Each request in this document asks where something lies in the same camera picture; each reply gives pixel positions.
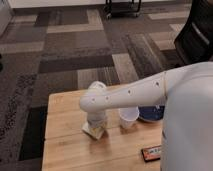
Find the paper cup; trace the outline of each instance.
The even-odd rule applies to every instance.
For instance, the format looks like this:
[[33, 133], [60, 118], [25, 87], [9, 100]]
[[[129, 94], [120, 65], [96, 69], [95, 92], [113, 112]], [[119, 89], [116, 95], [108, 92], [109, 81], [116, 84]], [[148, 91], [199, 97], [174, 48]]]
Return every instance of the paper cup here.
[[139, 110], [137, 107], [120, 108], [119, 116], [120, 116], [120, 125], [124, 129], [129, 129], [139, 117]]

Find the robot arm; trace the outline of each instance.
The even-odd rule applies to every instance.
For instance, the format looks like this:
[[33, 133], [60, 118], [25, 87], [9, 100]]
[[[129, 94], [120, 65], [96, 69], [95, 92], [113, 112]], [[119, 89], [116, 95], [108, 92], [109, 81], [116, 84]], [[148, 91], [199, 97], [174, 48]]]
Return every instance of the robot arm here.
[[169, 70], [111, 91], [103, 83], [94, 82], [82, 96], [80, 107], [85, 112], [96, 113], [111, 108], [163, 105], [169, 92], [193, 75], [197, 67]]

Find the gray carpet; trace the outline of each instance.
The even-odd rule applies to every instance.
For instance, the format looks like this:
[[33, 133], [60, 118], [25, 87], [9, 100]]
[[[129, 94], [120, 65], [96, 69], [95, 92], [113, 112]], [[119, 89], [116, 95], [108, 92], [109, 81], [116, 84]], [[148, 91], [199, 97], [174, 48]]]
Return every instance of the gray carpet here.
[[130, 83], [182, 66], [173, 41], [188, 1], [143, 3], [107, 20], [103, 6], [19, 9], [0, 52], [0, 170], [40, 170], [48, 97], [93, 81]]

